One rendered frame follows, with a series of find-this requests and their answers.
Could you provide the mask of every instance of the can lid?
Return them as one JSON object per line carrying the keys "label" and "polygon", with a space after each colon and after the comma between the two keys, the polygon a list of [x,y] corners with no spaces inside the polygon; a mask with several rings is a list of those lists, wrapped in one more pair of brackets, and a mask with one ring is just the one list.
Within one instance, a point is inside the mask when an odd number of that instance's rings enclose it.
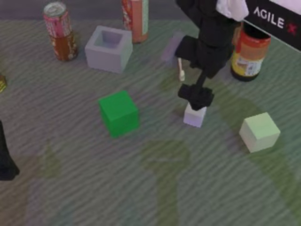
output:
{"label": "can lid", "polygon": [[61,16],[66,11],[67,7],[60,1],[55,1],[47,4],[44,7],[44,14],[49,17]]}

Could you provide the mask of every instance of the red can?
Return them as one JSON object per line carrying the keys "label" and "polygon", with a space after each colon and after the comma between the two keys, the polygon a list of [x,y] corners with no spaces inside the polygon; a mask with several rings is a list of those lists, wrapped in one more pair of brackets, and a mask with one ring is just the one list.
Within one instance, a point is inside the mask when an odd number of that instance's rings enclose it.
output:
{"label": "red can", "polygon": [[141,43],[148,36],[149,1],[122,0],[123,23],[132,31],[133,43]]}
{"label": "red can", "polygon": [[57,59],[69,61],[78,55],[67,7],[56,1],[44,7],[44,19]]}

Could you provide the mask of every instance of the tabletop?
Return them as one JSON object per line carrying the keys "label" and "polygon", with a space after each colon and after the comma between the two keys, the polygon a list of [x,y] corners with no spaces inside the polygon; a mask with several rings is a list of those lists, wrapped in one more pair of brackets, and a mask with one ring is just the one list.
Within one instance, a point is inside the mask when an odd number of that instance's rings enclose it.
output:
{"label": "tabletop", "polygon": [[[301,57],[272,40],[261,74],[243,83],[227,65],[205,82],[215,99],[202,128],[183,123],[177,69],[160,54],[191,22],[150,21],[122,74],[89,69],[83,48],[97,25],[73,21],[77,59],[55,59],[43,21],[0,21],[0,119],[21,174],[0,182],[1,226],[301,225]],[[186,83],[199,71],[184,62]],[[110,138],[97,100],[126,90],[138,130]],[[243,119],[268,112],[276,145],[249,154]]]}

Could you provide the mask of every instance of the white cube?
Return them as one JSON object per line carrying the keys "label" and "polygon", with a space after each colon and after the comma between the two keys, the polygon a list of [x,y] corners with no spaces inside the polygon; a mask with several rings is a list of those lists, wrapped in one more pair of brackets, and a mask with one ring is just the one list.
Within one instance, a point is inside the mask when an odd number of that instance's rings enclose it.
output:
{"label": "white cube", "polygon": [[201,108],[198,111],[194,111],[191,105],[188,103],[184,114],[184,123],[200,128],[203,124],[203,120],[206,114],[206,107]]}
{"label": "white cube", "polygon": [[122,73],[133,52],[132,33],[97,26],[85,46],[87,64],[91,68]]}
{"label": "white cube", "polygon": [[268,113],[244,119],[239,131],[250,152],[257,152],[274,146],[280,130]]}

